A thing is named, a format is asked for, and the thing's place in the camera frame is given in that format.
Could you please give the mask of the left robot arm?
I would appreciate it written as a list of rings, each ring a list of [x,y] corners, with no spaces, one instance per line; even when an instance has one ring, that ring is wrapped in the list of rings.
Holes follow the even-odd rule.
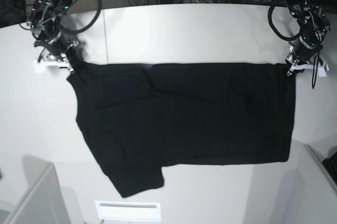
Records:
[[[295,72],[309,69],[313,71],[314,77],[325,77],[329,67],[327,62],[321,59],[320,51],[327,33],[331,30],[331,25],[324,8],[311,3],[310,0],[279,1],[287,6],[300,27],[299,32],[292,37],[282,35],[272,20],[277,1],[271,3],[267,15],[269,25],[280,39],[289,43],[290,52],[285,59],[288,65],[287,75],[291,76]]]

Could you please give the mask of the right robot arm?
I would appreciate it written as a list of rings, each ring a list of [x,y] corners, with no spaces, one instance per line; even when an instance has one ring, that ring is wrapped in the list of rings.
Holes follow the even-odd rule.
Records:
[[[34,47],[43,48],[34,62],[37,71],[47,67],[58,67],[67,69],[73,74],[79,68],[81,64],[77,53],[79,41],[72,38],[87,31],[97,21],[102,10],[102,0],[96,0],[97,10],[89,24],[81,29],[71,30],[61,24],[61,19],[75,2],[75,0],[36,0],[34,2],[26,25],[35,39]]]

